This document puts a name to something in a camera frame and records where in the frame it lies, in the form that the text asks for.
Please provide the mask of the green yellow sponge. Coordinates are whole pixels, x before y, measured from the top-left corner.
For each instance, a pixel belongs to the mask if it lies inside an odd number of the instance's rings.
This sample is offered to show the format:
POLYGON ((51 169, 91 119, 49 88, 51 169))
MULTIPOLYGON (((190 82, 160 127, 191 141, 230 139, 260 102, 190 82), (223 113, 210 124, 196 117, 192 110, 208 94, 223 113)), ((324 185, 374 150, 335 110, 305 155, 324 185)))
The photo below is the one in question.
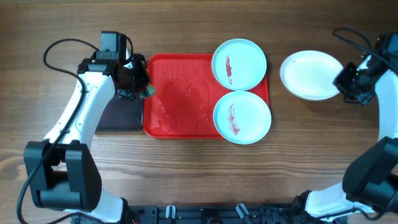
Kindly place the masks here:
POLYGON ((139 96, 140 98, 150 98, 154 94, 155 94, 155 87, 151 83, 149 83, 142 91, 140 91, 139 96))

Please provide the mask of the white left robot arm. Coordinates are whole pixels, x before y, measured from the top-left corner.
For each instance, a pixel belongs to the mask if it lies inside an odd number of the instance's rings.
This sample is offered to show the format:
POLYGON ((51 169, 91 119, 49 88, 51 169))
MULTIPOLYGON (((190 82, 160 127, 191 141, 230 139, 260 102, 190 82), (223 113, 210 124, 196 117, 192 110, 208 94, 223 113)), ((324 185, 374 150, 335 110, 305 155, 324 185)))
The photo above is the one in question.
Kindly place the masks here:
POLYGON ((89 70, 75 75, 77 84, 58 124, 43 141, 24 149, 28 178, 17 204, 21 223, 22 201, 31 192, 38 208, 67 211, 70 216, 100 223, 133 223, 127 201, 102 189, 102 180, 90 146, 100 117, 115 94, 114 72, 89 70))

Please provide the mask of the white plate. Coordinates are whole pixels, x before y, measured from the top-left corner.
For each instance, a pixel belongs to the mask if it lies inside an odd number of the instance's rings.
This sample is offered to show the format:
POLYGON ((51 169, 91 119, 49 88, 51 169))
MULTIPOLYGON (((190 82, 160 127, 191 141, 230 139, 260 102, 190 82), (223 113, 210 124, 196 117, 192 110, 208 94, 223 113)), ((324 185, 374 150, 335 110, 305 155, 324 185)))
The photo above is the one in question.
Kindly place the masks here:
POLYGON ((304 50, 289 55, 280 66, 280 79, 293 95, 310 101, 333 98, 339 93, 333 81, 342 64, 324 52, 304 50))

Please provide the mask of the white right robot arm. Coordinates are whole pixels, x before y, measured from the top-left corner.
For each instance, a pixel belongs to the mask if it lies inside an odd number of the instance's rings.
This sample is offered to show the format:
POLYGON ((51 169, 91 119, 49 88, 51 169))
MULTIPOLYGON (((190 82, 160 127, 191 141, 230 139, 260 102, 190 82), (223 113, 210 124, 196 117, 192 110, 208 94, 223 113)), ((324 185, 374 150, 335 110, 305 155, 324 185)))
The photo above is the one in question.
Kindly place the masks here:
POLYGON ((354 213, 376 221, 397 212, 397 60, 368 55, 360 66, 344 68, 335 85, 353 103, 377 97, 378 141, 348 166, 340 183, 295 197, 290 223, 331 223, 354 213))

